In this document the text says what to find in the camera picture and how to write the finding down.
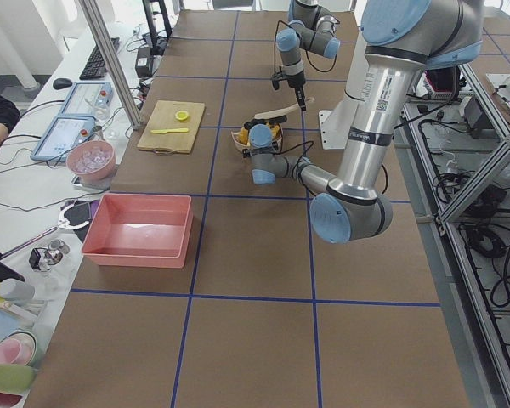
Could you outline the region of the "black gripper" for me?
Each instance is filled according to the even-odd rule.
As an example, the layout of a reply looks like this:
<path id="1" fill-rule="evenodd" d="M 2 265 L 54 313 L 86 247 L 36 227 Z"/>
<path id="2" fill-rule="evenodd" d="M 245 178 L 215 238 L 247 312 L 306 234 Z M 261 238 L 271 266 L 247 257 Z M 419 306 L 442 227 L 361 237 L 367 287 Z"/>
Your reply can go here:
<path id="1" fill-rule="evenodd" d="M 275 72 L 271 77 L 274 90 L 280 88 L 280 82 L 286 81 L 288 86 L 295 92 L 297 104 L 301 111 L 306 111 L 306 99 L 304 95 L 303 85 L 306 83 L 304 71 L 297 74 L 287 74 L 284 71 Z"/>

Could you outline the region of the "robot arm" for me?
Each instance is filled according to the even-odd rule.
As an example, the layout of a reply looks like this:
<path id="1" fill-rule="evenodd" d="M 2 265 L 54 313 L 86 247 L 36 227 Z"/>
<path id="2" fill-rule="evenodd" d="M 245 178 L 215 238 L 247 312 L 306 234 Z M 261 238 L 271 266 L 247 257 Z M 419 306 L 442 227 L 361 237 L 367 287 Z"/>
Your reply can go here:
<path id="1" fill-rule="evenodd" d="M 257 124 L 248 134 L 254 183 L 289 177 L 311 189 L 311 224 L 324 241 L 381 234 L 393 209 L 375 183 L 406 96 L 423 71 L 479 55 L 483 18 L 480 1 L 368 2 L 360 23 L 368 68 L 351 126 L 342 129 L 346 140 L 337 174 L 305 156 L 279 154 L 270 129 Z"/>
<path id="2" fill-rule="evenodd" d="M 272 86 L 278 90 L 281 82 L 287 82 L 302 111 L 306 110 L 306 79 L 301 51 L 334 60 L 340 48 L 336 37 L 339 24 L 339 19 L 317 1 L 290 1 L 286 27 L 275 33 L 281 66 L 271 77 Z"/>

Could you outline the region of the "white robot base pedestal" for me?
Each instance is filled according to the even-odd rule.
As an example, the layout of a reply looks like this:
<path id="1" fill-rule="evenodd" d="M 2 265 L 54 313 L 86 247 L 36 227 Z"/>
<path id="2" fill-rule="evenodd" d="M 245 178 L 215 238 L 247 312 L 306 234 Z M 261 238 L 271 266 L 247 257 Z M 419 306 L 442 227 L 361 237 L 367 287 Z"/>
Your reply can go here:
<path id="1" fill-rule="evenodd" d="M 334 110 L 320 110 L 318 118 L 322 148 L 324 150 L 343 150 L 348 138 L 345 115 Z"/>

